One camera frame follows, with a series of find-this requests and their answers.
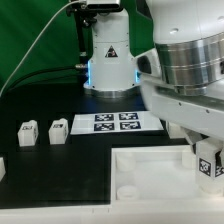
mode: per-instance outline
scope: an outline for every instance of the green screen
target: green screen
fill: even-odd
[[[68,0],[0,0],[0,86],[15,69],[40,31]],[[130,18],[130,47],[136,56],[153,47],[152,21],[136,12],[134,0],[123,0]],[[84,30],[89,56],[91,29]],[[79,63],[79,50],[73,17],[62,12],[35,46],[13,80],[30,72]],[[43,74],[29,81],[71,74]]]

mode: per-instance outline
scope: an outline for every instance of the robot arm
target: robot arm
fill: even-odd
[[[138,56],[136,63],[147,109],[224,140],[224,1],[146,3],[154,20],[155,49]],[[145,70],[149,65],[151,74]]]

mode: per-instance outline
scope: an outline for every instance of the warning label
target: warning label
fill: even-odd
[[[108,50],[105,57],[106,58],[117,58],[118,57],[116,51],[113,48],[113,46],[110,47],[110,49]]]

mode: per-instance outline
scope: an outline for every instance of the black table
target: black table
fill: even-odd
[[[186,144],[166,131],[69,136],[51,146],[53,120],[75,114],[145,110],[141,96],[105,100],[85,96],[76,84],[28,85],[0,100],[0,157],[7,174],[0,183],[0,208],[27,208],[110,203],[111,148]],[[19,147],[23,122],[36,120],[34,147]]]

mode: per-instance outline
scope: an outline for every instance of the small white block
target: small white block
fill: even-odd
[[[4,165],[4,160],[3,158],[0,158],[0,181],[2,178],[5,176],[5,165]]]
[[[48,133],[51,145],[65,144],[68,136],[68,121],[64,118],[54,121]]]
[[[132,185],[126,185],[117,190],[117,199],[121,201],[136,201],[139,197],[139,190]]]
[[[196,155],[192,152],[191,147],[182,151],[182,165],[187,169],[196,168]]]
[[[166,122],[166,130],[171,139],[185,138],[182,128],[177,124]]]
[[[37,122],[31,120],[29,122],[23,122],[18,132],[19,145],[20,146],[33,146],[36,143],[38,137]]]

